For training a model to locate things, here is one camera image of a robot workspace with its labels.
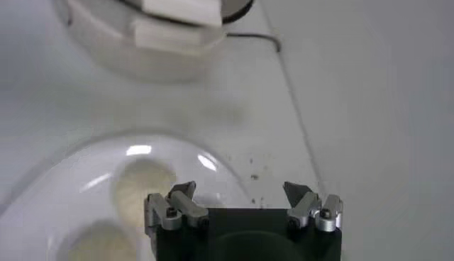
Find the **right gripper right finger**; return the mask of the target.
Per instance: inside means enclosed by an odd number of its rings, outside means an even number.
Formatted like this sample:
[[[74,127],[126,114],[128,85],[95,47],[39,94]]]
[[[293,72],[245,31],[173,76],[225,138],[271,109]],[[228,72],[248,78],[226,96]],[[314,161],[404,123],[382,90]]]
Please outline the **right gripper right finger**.
[[[284,192],[291,208],[287,209],[288,226],[302,230],[314,220],[318,231],[332,233],[343,225],[343,201],[338,195],[329,194],[322,204],[317,193],[308,186],[285,182]]]

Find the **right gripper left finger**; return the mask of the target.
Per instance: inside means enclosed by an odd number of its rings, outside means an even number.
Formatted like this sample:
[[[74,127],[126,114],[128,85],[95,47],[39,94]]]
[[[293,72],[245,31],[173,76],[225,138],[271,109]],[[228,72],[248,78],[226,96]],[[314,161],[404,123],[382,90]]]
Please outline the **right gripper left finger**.
[[[174,185],[167,196],[160,193],[148,194],[144,199],[144,231],[152,235],[158,228],[177,231],[182,228],[183,219],[195,229],[205,231],[209,227],[209,210],[193,201],[196,182]]]

